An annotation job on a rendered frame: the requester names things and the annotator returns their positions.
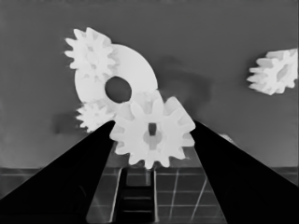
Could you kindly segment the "white toothed gear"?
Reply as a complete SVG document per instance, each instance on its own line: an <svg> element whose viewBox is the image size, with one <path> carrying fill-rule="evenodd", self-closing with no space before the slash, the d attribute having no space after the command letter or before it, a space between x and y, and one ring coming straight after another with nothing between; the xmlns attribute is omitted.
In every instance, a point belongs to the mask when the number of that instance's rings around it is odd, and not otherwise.
<svg viewBox="0 0 299 224"><path fill-rule="evenodd" d="M156 161L168 168L170 158L186 159L183 148L195 145L195 124L176 97L155 100L148 114L137 101L130 108L134 117L118 115L109 136L118 142L117 155L128 154L130 165L143 161L148 170Z"/></svg>
<svg viewBox="0 0 299 224"><path fill-rule="evenodd" d="M282 94L287 88L295 87L298 74L298 49L268 51L256 60L247 78L249 87L267 95Z"/></svg>
<svg viewBox="0 0 299 224"><path fill-rule="evenodd" d="M111 77L119 65L117 50L111 39L91 27L85 31L74 29L75 39L67 37L65 42L71 47L64 54L73 59L71 69L77 69L83 76L104 80Z"/></svg>
<svg viewBox="0 0 299 224"><path fill-rule="evenodd" d="M119 107L113 104L106 104L102 101L83 103L77 109L77 120L80 120L80 128L86 128L87 133L92 133L108 121L112 120Z"/></svg>

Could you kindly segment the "white round carrier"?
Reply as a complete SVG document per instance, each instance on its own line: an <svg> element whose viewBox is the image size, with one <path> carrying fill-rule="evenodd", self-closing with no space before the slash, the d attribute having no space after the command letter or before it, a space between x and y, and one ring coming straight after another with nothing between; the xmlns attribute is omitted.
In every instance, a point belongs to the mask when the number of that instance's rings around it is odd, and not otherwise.
<svg viewBox="0 0 299 224"><path fill-rule="evenodd" d="M75 59L75 87L82 103L129 102L135 94L155 91L157 79L149 62L120 44L87 45Z"/></svg>

